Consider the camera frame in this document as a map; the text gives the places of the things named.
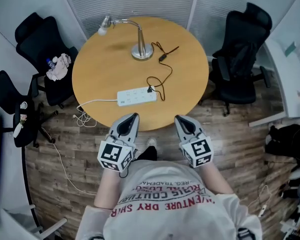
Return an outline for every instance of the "plastic bottle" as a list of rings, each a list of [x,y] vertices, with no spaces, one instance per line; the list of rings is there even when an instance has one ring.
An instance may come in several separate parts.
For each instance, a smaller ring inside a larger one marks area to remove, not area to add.
[[[56,64],[56,63],[58,62],[58,57],[57,57],[57,56],[53,57],[52,62],[53,62],[54,64]]]
[[[52,62],[51,59],[47,58],[46,60],[46,63],[48,63],[49,67],[54,70],[56,68],[55,64]]]

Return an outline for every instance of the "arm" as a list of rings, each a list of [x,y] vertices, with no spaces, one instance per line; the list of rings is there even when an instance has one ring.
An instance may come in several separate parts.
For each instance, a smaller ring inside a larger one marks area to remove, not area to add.
[[[257,216],[248,214],[248,208],[240,205],[240,199],[221,175],[213,162],[200,166],[200,176],[207,189],[215,194],[222,202],[226,212],[233,221],[236,230],[250,230],[256,240],[262,239],[262,228]]]
[[[209,162],[199,167],[200,177],[207,189],[215,194],[233,194],[234,191],[221,175],[213,162]]]
[[[94,199],[94,206],[112,210],[120,197],[119,173],[110,169],[104,169],[100,186]]]
[[[95,207],[88,205],[85,208],[75,240],[104,239],[104,226],[120,197],[119,186],[119,173],[104,169],[94,199]]]

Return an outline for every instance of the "lamp arm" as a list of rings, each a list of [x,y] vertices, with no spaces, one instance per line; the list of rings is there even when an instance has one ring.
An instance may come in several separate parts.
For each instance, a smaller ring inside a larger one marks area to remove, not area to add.
[[[142,33],[142,28],[141,26],[130,20],[130,19],[114,19],[112,21],[113,25],[116,25],[116,24],[119,24],[119,23],[128,23],[128,24],[131,24],[131,25],[134,25],[138,28],[138,51],[139,51],[139,54],[140,56],[145,56],[146,54],[146,45],[145,45],[145,40],[144,40],[144,35]]]
[[[126,18],[122,18],[122,19],[114,19],[113,21],[112,21],[112,23],[115,25],[115,24],[119,24],[119,23],[128,23],[128,24],[132,24],[132,25],[134,25],[134,26],[136,26],[139,30],[142,30],[141,29],[141,26],[138,24],[138,23],[136,23],[136,22],[134,22],[134,21],[132,21],[132,20],[130,20],[130,19],[126,19]]]

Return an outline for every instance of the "chair armrest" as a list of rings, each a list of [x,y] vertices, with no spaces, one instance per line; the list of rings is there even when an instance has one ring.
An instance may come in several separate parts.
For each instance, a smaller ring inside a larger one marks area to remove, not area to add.
[[[17,102],[15,104],[15,108],[14,108],[14,122],[13,122],[13,128],[19,124],[20,122],[20,104],[19,102]]]
[[[267,70],[263,66],[260,66],[260,70],[261,70],[261,74],[254,75],[252,77],[252,81],[255,82],[255,81],[263,79],[264,83],[265,83],[265,86],[267,88],[270,88],[271,87],[271,82],[270,82],[270,78],[269,78]]]
[[[220,73],[221,73],[223,80],[230,81],[230,75],[229,75],[229,70],[228,70],[228,66],[226,63],[226,58],[219,56],[217,58],[217,62],[218,62],[218,66],[219,66]]]
[[[31,79],[28,96],[32,98],[35,98],[39,95],[38,77],[40,77],[40,74],[34,74]]]
[[[78,50],[73,46],[69,49],[69,56],[71,58],[71,62],[74,63],[76,58],[77,58],[77,55],[78,55]]]

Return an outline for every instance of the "desk lamp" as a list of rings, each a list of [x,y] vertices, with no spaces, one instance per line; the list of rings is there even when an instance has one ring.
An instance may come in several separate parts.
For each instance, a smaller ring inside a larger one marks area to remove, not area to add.
[[[100,36],[104,36],[107,33],[107,28],[113,24],[115,26],[119,23],[129,23],[138,28],[138,43],[132,47],[131,54],[132,57],[138,61],[146,61],[150,59],[154,53],[154,49],[152,48],[151,44],[146,43],[144,40],[144,35],[142,33],[141,26],[129,19],[112,19],[110,16],[105,16],[100,24],[100,28],[98,29],[98,34]]]

